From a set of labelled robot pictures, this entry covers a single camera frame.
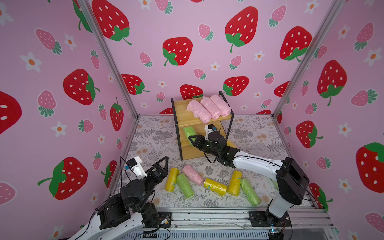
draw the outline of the red strawberry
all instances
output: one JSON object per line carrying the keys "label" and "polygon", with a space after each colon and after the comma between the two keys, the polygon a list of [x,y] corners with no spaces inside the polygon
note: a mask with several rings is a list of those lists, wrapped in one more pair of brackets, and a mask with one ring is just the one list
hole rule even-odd
{"label": "red strawberry", "polygon": [[144,82],[135,75],[122,74],[125,86],[127,86],[128,92],[132,95],[137,95],[144,92],[149,92],[144,90]]}
{"label": "red strawberry", "polygon": [[367,46],[367,41],[372,38],[373,35],[373,23],[367,23],[361,29],[358,36],[356,37],[355,50],[359,51]]}
{"label": "red strawberry", "polygon": [[199,87],[184,84],[180,87],[180,93],[183,99],[201,98],[203,96],[203,90]]}
{"label": "red strawberry", "polygon": [[223,90],[228,96],[237,96],[244,91],[249,84],[249,78],[245,76],[232,77],[224,81]]}
{"label": "red strawberry", "polygon": [[312,35],[301,26],[296,26],[289,30],[280,49],[280,58],[291,61],[304,55],[312,41]]}
{"label": "red strawberry", "polygon": [[115,131],[119,131],[122,125],[122,120],[124,119],[124,112],[121,105],[118,104],[118,98],[116,98],[116,103],[114,103],[109,111],[111,116],[112,126]]}
{"label": "red strawberry", "polygon": [[323,138],[323,136],[317,137],[317,128],[311,121],[305,121],[297,125],[296,136],[306,148],[313,147],[316,143],[316,139]]}
{"label": "red strawberry", "polygon": [[285,90],[287,89],[288,85],[289,85],[289,82],[285,82],[283,84],[281,84],[280,86],[278,86],[277,88],[275,88],[275,91],[274,91],[274,94],[278,97],[282,97]]}
{"label": "red strawberry", "polygon": [[96,96],[93,79],[84,69],[77,69],[69,74],[63,82],[65,93],[83,105],[90,105]]}
{"label": "red strawberry", "polygon": [[114,41],[123,39],[129,45],[132,45],[125,40],[129,36],[129,22],[122,11],[107,0],[93,0],[92,10],[106,38]]}
{"label": "red strawberry", "polygon": [[47,180],[51,180],[49,191],[57,200],[70,197],[79,190],[87,181],[87,169],[74,157],[67,157],[62,160],[53,170],[53,177],[41,180],[37,185],[41,185]]}
{"label": "red strawberry", "polygon": [[332,96],[336,96],[347,83],[347,73],[336,61],[327,62],[321,72],[317,83],[317,92],[323,98],[329,98],[328,106],[331,104]]}
{"label": "red strawberry", "polygon": [[167,59],[164,66],[169,61],[170,64],[182,66],[188,62],[192,52],[192,42],[189,38],[179,37],[170,38],[163,43],[163,55]]}
{"label": "red strawberry", "polygon": [[105,173],[103,173],[103,171],[101,171],[101,174],[105,175],[104,183],[105,183],[105,186],[107,188],[109,188],[109,185],[111,184],[112,177],[113,177],[113,174],[115,173],[116,166],[117,166],[117,162],[113,160],[108,164],[107,168],[105,169]]}
{"label": "red strawberry", "polygon": [[0,134],[14,125],[22,116],[22,109],[13,97],[0,91]]}
{"label": "red strawberry", "polygon": [[257,20],[259,13],[255,7],[246,7],[236,14],[225,26],[225,36],[227,41],[232,43],[232,47],[241,47],[249,43],[256,33]]}
{"label": "red strawberry", "polygon": [[356,153],[356,164],[362,183],[374,192],[384,192],[384,146],[373,142]]}
{"label": "red strawberry", "polygon": [[372,104],[377,100],[378,94],[375,90],[361,90],[353,96],[351,103],[358,107],[364,107],[367,103]]}
{"label": "red strawberry", "polygon": [[48,31],[40,28],[35,30],[37,38],[41,44],[48,50],[52,50],[54,54],[60,55],[62,53],[60,43],[55,41],[55,37]]}

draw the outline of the pink wallpaper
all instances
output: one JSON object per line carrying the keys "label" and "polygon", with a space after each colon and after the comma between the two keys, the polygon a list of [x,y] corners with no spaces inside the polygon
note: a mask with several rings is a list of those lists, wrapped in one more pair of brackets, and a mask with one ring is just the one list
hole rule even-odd
{"label": "pink wallpaper", "polygon": [[384,239],[384,2],[345,3],[282,112],[311,190],[342,239]]}
{"label": "pink wallpaper", "polygon": [[254,114],[275,110],[332,1],[89,2],[139,114],[220,90]]}
{"label": "pink wallpaper", "polygon": [[0,239],[78,231],[104,200],[132,125],[76,7],[0,3]]}

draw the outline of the pink strawberry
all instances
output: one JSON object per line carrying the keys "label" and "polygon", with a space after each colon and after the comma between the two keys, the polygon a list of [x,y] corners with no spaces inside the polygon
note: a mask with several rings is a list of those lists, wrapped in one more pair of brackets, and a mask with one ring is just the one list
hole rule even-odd
{"label": "pink strawberry", "polygon": [[367,103],[372,104],[377,100],[378,94],[375,90],[361,90],[353,96],[351,103],[358,107],[364,107]]}
{"label": "pink strawberry", "polygon": [[105,121],[107,120],[107,110],[104,108],[103,104],[99,105],[99,112],[100,112],[100,117]]}
{"label": "pink strawberry", "polygon": [[96,70],[99,70],[100,61],[98,59],[98,55],[96,54],[95,50],[91,51],[91,61],[93,66],[96,68]]}
{"label": "pink strawberry", "polygon": [[312,115],[313,112],[316,112],[316,110],[317,110],[317,104],[312,103],[307,106],[307,108],[305,109],[305,113],[308,115]]}
{"label": "pink strawberry", "polygon": [[301,87],[301,95],[305,96],[305,94],[307,94],[309,89],[308,85],[309,85],[308,80],[305,80],[303,83],[303,86]]}
{"label": "pink strawberry", "polygon": [[78,127],[79,127],[79,131],[89,133],[93,129],[93,123],[91,123],[91,121],[88,119],[86,119],[84,121],[81,120],[79,122]]}
{"label": "pink strawberry", "polygon": [[355,50],[359,51],[367,46],[367,41],[372,38],[373,35],[373,23],[367,23],[356,37]]}
{"label": "pink strawberry", "polygon": [[14,199],[16,189],[7,182],[0,182],[0,206]]}
{"label": "pink strawberry", "polygon": [[211,27],[205,24],[199,25],[199,33],[201,38],[205,38],[206,41],[210,41],[214,37],[214,32],[211,31]]}
{"label": "pink strawberry", "polygon": [[140,61],[146,66],[147,68],[152,67],[151,58],[148,56],[148,54],[141,52],[140,53]]}
{"label": "pink strawberry", "polygon": [[265,75],[265,83],[268,84],[268,85],[271,85],[274,81],[275,77],[273,76],[273,73],[268,73],[267,75]]}
{"label": "pink strawberry", "polygon": [[196,68],[193,72],[195,73],[195,77],[200,78],[200,80],[204,80],[207,77],[201,69]]}
{"label": "pink strawberry", "polygon": [[235,70],[237,66],[239,66],[240,64],[241,64],[241,56],[239,55],[232,58],[231,64],[229,64],[229,69]]}
{"label": "pink strawberry", "polygon": [[95,171],[99,170],[99,167],[101,165],[101,154],[98,152],[95,154],[95,159],[93,160],[93,168]]}

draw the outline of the white flower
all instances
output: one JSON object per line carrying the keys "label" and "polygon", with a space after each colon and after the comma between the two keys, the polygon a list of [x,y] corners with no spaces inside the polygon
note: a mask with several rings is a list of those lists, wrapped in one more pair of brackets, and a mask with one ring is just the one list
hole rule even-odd
{"label": "white flower", "polygon": [[352,131],[352,129],[348,127],[348,123],[344,123],[344,125],[339,125],[339,129],[339,134],[343,134],[345,137],[348,136],[348,133],[350,131]]}
{"label": "white flower", "polygon": [[64,33],[64,36],[64,43],[70,47],[71,51],[73,51],[73,48],[77,48],[77,45],[73,41],[73,36],[68,36],[66,33]]}
{"label": "white flower", "polygon": [[97,139],[97,140],[99,140],[99,145],[101,145],[101,144],[103,144],[103,143],[105,143],[105,136],[103,136],[101,133],[100,133],[100,137]]}
{"label": "white flower", "polygon": [[345,193],[348,193],[348,190],[352,189],[352,187],[348,185],[348,179],[345,179],[345,180],[339,179],[339,182],[340,182],[339,188],[344,189]]}
{"label": "white flower", "polygon": [[41,65],[42,61],[35,59],[31,52],[28,52],[28,56],[21,55],[20,58],[26,62],[25,69],[28,71],[34,69],[36,72],[40,72],[39,66]]}
{"label": "white flower", "polygon": [[339,33],[339,37],[337,38],[337,40],[340,40],[341,38],[344,39],[345,37],[347,37],[347,32],[351,29],[351,27],[347,27],[347,25],[344,25],[344,27],[338,31]]}
{"label": "white flower", "polygon": [[317,0],[312,0],[311,2],[307,2],[307,8],[304,11],[304,13],[308,13],[309,12],[310,14],[312,14],[313,10],[320,5],[320,3],[317,3],[316,1]]}
{"label": "white flower", "polygon": [[53,228],[53,234],[51,234],[48,237],[48,240],[58,240],[58,239],[60,239],[61,236],[63,235],[63,227],[64,227],[64,225],[61,225],[60,227],[55,226]]}
{"label": "white flower", "polygon": [[380,60],[383,58],[383,56],[380,54],[381,47],[376,49],[375,51],[369,50],[368,51],[368,57],[364,59],[363,62],[368,63],[370,67],[375,63],[375,61]]}
{"label": "white flower", "polygon": [[13,22],[13,18],[8,13],[6,13],[6,11],[7,11],[7,8],[5,7],[5,4],[0,3],[0,12],[2,13],[0,15],[0,25],[2,26],[5,25],[6,20]]}
{"label": "white flower", "polygon": [[211,70],[215,70],[217,71],[217,69],[220,67],[219,64],[217,64],[217,62],[215,62],[214,64],[211,64]]}
{"label": "white flower", "polygon": [[166,86],[166,82],[165,81],[159,81],[158,86],[164,88]]}
{"label": "white flower", "polygon": [[55,136],[58,137],[60,135],[65,136],[65,129],[67,128],[67,125],[62,125],[60,121],[57,121],[56,126],[51,127],[53,131],[56,132]]}
{"label": "white flower", "polygon": [[263,54],[263,51],[260,50],[260,52],[255,53],[255,61],[256,61],[256,60],[261,61],[261,60],[262,60],[262,57],[264,57],[264,56],[265,56],[265,54]]}

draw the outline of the pink wrapped roll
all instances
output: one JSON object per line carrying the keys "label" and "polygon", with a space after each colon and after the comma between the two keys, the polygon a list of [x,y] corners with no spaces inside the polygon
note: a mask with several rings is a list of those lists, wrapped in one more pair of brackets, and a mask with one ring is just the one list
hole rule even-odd
{"label": "pink wrapped roll", "polygon": [[201,186],[204,183],[204,179],[196,172],[191,165],[187,164],[183,167],[182,172],[194,183]]}
{"label": "pink wrapped roll", "polygon": [[228,106],[228,103],[221,99],[219,95],[212,95],[210,99],[220,109],[222,117],[226,117],[231,113],[231,108]]}
{"label": "pink wrapped roll", "polygon": [[212,102],[209,97],[203,97],[200,104],[212,115],[213,119],[218,119],[221,115],[220,109]]}

